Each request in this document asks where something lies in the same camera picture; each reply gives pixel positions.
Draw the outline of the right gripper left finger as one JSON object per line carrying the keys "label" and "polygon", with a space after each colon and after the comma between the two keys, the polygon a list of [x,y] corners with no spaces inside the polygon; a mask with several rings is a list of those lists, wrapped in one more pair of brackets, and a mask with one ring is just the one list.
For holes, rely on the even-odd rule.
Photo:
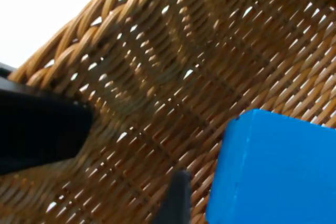
{"label": "right gripper left finger", "polygon": [[93,123],[73,99],[8,80],[1,64],[1,175],[74,158]]}

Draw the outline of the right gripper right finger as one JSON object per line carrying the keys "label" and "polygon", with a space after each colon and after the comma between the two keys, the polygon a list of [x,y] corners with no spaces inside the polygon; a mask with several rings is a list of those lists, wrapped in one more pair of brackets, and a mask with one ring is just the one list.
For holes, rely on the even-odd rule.
{"label": "right gripper right finger", "polygon": [[177,170],[151,223],[190,223],[191,194],[190,173]]}

